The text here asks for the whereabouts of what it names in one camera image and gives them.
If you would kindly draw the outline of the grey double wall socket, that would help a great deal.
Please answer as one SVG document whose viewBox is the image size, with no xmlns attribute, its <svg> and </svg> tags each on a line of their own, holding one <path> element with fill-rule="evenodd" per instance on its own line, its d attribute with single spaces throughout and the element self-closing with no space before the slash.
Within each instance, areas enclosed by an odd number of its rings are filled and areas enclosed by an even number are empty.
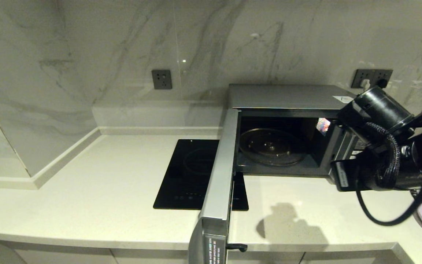
<svg viewBox="0 0 422 264">
<path fill-rule="evenodd" d="M 390 69 L 357 69 L 355 71 L 350 88 L 361 88 L 360 82 L 363 79 L 369 79 L 371 86 L 377 86 L 377 80 L 385 78 L 390 81 L 392 74 L 393 70 Z"/>
</svg>

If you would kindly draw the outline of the grey cabinet door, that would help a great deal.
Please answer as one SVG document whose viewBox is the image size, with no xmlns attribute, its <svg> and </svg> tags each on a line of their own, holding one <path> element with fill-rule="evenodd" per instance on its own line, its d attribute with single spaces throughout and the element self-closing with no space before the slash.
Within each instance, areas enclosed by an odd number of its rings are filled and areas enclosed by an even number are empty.
<svg viewBox="0 0 422 264">
<path fill-rule="evenodd" d="M 307 252 L 300 264 L 401 264 L 390 250 Z"/>
</svg>

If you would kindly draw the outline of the silver Panasonic microwave oven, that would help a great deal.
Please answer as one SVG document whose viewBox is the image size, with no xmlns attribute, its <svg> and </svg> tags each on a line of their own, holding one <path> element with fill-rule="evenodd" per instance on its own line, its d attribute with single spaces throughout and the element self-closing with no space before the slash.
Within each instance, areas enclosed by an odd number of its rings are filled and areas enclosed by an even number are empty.
<svg viewBox="0 0 422 264">
<path fill-rule="evenodd" d="M 347 104 L 333 96 L 355 98 L 333 85 L 230 85 L 227 106 L 240 112 L 236 171 L 245 175 L 325 178 L 334 184 L 331 163 L 353 158 L 358 139 L 342 128 L 338 113 Z M 330 121 L 326 136 L 315 128 L 318 118 Z M 307 156 L 284 167 L 249 160 L 239 150 L 239 139 L 242 133 L 256 128 L 293 134 L 306 144 Z"/>
</svg>

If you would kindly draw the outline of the black glass microwave door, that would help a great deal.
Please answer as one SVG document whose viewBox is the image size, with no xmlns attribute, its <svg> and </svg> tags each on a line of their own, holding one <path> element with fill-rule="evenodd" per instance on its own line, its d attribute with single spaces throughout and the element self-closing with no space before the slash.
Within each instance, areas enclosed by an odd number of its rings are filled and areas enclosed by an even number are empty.
<svg viewBox="0 0 422 264">
<path fill-rule="evenodd" d="M 228 250 L 246 252 L 248 249 L 246 244 L 227 241 L 232 210 L 239 113 L 239 110 L 233 108 L 225 113 L 204 204 L 189 241 L 188 264 L 226 264 Z"/>
</svg>

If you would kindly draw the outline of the black induction cooktop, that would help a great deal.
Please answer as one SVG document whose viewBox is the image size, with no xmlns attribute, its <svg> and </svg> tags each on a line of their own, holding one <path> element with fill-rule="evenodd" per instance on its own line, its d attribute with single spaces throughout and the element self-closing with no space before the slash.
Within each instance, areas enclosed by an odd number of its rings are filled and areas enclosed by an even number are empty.
<svg viewBox="0 0 422 264">
<path fill-rule="evenodd" d="M 177 141 L 154 209 L 201 210 L 219 140 Z"/>
</svg>

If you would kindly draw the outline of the grey single wall socket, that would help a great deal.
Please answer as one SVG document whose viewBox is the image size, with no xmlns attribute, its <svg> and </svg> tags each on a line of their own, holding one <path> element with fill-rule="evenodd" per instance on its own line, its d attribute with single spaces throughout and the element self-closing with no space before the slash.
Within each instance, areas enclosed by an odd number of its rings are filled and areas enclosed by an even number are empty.
<svg viewBox="0 0 422 264">
<path fill-rule="evenodd" d="M 151 71 L 154 90 L 171 90 L 173 88 L 170 70 Z"/>
</svg>

